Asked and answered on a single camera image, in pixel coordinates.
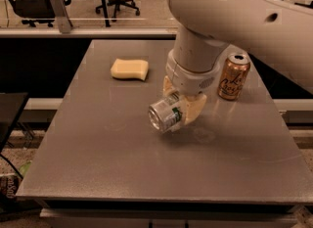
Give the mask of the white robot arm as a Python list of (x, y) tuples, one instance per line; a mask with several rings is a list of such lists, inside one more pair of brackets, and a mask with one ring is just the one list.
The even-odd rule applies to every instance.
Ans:
[(216, 77), (219, 58), (233, 45), (307, 91), (313, 90), (313, 15), (282, 0), (166, 0), (179, 22), (169, 52), (164, 93), (183, 97), (180, 128), (201, 114), (204, 82)]

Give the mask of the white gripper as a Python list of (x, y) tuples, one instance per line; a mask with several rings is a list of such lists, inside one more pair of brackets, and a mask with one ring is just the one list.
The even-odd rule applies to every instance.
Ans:
[(192, 123), (200, 116), (207, 99), (202, 92), (212, 85), (219, 70), (220, 65), (217, 59), (214, 59), (212, 69), (209, 71), (189, 71), (174, 60), (172, 51), (169, 52), (162, 93), (164, 97), (176, 91), (182, 94), (179, 101), (182, 116), (177, 129)]

